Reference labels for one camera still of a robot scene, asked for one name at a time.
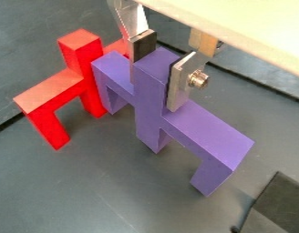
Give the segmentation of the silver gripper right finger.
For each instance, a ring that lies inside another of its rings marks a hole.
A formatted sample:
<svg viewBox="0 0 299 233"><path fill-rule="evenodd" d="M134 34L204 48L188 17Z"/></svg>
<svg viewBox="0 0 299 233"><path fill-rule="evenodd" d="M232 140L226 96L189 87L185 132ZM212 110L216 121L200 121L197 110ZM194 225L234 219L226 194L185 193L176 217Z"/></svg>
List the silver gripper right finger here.
<svg viewBox="0 0 299 233"><path fill-rule="evenodd" d="M213 35L192 29L189 45L194 48L170 65L168 109L176 112L188 102L192 89L204 89L210 76L204 72L205 65L218 54L225 43Z"/></svg>

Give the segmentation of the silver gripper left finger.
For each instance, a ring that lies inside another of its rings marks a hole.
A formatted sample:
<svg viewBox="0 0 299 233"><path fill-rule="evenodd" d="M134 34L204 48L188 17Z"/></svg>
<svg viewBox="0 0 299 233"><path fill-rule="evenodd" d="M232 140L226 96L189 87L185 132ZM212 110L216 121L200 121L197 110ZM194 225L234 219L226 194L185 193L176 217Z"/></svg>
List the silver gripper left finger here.
<svg viewBox="0 0 299 233"><path fill-rule="evenodd" d="M134 0L107 0L123 35L130 61L135 63L157 50L157 31L149 27L143 5Z"/></svg>

